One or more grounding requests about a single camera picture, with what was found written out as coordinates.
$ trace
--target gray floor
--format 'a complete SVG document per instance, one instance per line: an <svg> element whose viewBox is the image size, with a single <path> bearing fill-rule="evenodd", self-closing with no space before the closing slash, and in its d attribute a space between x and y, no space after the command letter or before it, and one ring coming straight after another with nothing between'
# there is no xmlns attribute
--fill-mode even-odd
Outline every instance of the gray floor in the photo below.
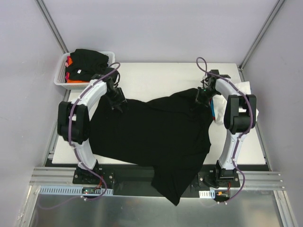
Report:
<svg viewBox="0 0 303 227"><path fill-rule="evenodd" d="M70 198L39 195L43 207ZM84 202L76 198L53 210L35 208L32 227L281 227L272 192L243 191L227 205L209 199L107 196Z"/></svg>

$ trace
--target black garment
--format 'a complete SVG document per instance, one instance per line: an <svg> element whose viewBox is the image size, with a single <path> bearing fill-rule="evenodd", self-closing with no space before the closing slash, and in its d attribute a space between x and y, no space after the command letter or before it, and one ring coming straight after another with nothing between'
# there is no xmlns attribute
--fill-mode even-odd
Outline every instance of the black garment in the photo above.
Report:
<svg viewBox="0 0 303 227"><path fill-rule="evenodd" d="M90 122L94 154L141 166L153 166L152 186L178 205L209 152L211 109L194 111L197 89L147 103L128 99L128 111L112 111L101 97Z"/></svg>
<svg viewBox="0 0 303 227"><path fill-rule="evenodd" d="M66 72L70 73L69 79L90 81L91 77L103 74L108 66L108 56L97 51L77 49L71 53L72 64L66 68Z"/></svg>

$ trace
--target folded black fabric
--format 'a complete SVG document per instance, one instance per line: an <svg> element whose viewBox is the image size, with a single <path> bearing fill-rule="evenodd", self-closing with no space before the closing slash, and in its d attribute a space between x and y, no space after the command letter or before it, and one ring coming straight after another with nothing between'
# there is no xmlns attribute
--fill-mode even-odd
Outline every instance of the folded black fabric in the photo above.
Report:
<svg viewBox="0 0 303 227"><path fill-rule="evenodd" d="M153 166L152 186L178 205L210 149L211 109L194 107L197 89L147 103L128 99L128 111L112 111L101 97L90 121L94 154Z"/></svg>
<svg viewBox="0 0 303 227"><path fill-rule="evenodd" d="M91 77L103 74L106 69L108 56L97 51L77 49L71 53L72 64L66 68L70 73L69 79L90 81Z"/></svg>

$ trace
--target cable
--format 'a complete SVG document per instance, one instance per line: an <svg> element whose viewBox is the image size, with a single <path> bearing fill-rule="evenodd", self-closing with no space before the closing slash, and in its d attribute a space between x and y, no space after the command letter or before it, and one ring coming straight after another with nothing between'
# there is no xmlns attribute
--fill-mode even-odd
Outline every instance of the cable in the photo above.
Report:
<svg viewBox="0 0 303 227"><path fill-rule="evenodd" d="M201 60L204 61L205 69L203 69L203 68L199 65L199 62L198 62L199 59L201 59ZM205 72L205 77L206 77L207 75L210 75L210 76L212 76L212 77L220 78L220 79L226 81L227 83L229 83L229 84L232 86L232 88L234 88L241 96L243 96L243 98L244 98L244 100L245 100L245 102L246 102L246 104L247 104L249 113L250 113L250 125L249 125L249 127L246 129L245 132L243 132L243 133L241 133L241 134L239 135L239 137L238 137L238 139L237 139L237 142L236 142L236 145L235 145L235 149L234 149L234 151L233 151L233 153L232 153L232 164L233 164L233 166L235 167L235 169L243 176L243 182L242 182L242 185L241 185L240 189L237 191L237 193L236 193L234 196L232 196L232 197L228 200L228 201L230 201L231 199L233 199L233 198L235 198L237 195L239 195L239 193L242 191L242 189L244 188L244 185L245 185L245 174L244 174L244 173L238 168L238 166L236 165L236 163L235 163L235 156L236 156L237 148L238 148L238 146L239 146L241 137L242 137L243 135L249 133L249 131L250 131L251 128L252 128L252 124L253 124L252 109L251 109L250 102L248 101L246 95L245 95L243 92L241 92L241 91L240 91L240 90L239 90L239 89L238 89L230 80L228 80L228 79L226 79L226 78L224 78L224 77L222 77L222 76L220 76L220 75L217 75L217 74L214 74L214 73L211 73L211 72L207 72L207 63L206 63L206 60L205 60L204 58L198 57L198 58L196 59L196 64L197 64L197 67L198 67L201 71Z"/></svg>
<svg viewBox="0 0 303 227"><path fill-rule="evenodd" d="M99 176L98 174L96 174L95 172L93 172L91 169L89 169L83 162L82 160L80 159L79 155L78 155L78 151L76 149L76 146L74 144L72 144L71 142L71 126L72 126L72 117L74 115L74 110L75 110L75 107L77 105L77 103L85 96L85 94L91 90L97 83L101 82L104 78L108 77L109 75L111 75L112 73L114 73L115 71L118 70L118 68L120 67L120 63L118 62L115 62L115 63L112 63L109 67L115 65L115 64L118 64L118 66L111 72L109 72L108 74L102 76L100 79L98 79L97 81L95 81L91 86L89 86L76 100L76 102L72 105L71 107L71 113L70 113L70 118L69 118L69 124L68 124L68 143L71 147L73 147L73 150L74 150L74 153L76 155L76 158L78 160L79 163L81 163L83 165L84 168L86 168L90 173L92 173L93 175L95 175L96 177L98 177L100 179L100 183L103 183L104 184L104 187L105 187L105 190L97 197L93 198L93 199L89 199L89 198L85 198L84 200L88 200L88 201L94 201L94 200L97 200L99 198L101 198L107 191L107 184L106 182L103 180L103 178L101 176ZM74 200L76 198L82 198L83 196L73 196L69 199L67 199L66 201L60 203L60 204L57 204L55 206L52 206L52 207L42 207L41 204L40 204L40 198L38 198L38 201L37 201L37 205L40 209L42 210L52 210L54 208L57 208L57 207L60 207L66 203L68 203L69 201L71 200Z"/></svg>

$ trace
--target black t-shirt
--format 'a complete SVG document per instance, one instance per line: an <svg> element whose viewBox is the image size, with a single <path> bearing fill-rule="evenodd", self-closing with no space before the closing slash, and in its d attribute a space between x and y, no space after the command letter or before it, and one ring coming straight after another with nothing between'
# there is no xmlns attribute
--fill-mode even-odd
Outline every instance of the black t-shirt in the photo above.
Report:
<svg viewBox="0 0 303 227"><path fill-rule="evenodd" d="M152 186L178 205L201 169L211 146L209 107L195 107L197 89L174 93L147 103L128 99L124 113L100 98L90 121L94 154L140 166L153 166Z"/></svg>

